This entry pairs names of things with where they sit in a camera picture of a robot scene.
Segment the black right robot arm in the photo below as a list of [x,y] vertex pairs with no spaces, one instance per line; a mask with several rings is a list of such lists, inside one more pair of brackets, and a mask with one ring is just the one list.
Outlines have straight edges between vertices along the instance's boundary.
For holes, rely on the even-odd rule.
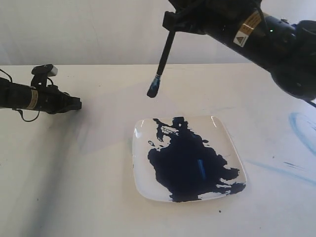
[[287,94],[316,97],[316,23],[289,24],[264,13],[259,0],[173,0],[163,27],[208,35],[269,72]]

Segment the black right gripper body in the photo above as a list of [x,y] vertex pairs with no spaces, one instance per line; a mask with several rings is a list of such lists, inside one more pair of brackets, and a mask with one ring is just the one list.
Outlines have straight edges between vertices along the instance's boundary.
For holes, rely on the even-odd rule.
[[174,13],[192,15],[204,34],[228,47],[260,47],[260,0],[171,0]]

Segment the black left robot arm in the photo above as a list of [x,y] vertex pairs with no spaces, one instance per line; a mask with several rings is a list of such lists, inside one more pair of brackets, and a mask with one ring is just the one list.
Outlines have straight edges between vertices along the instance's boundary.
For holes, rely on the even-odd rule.
[[35,88],[1,78],[0,106],[2,108],[46,112],[53,115],[80,110],[82,102],[79,98],[60,91],[56,85]]

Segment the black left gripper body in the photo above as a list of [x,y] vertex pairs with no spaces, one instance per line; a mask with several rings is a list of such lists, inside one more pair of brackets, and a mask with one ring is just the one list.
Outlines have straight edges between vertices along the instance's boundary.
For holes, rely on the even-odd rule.
[[49,85],[46,88],[37,89],[37,92],[37,110],[48,114],[66,113],[64,107],[67,97],[63,96],[58,86]]

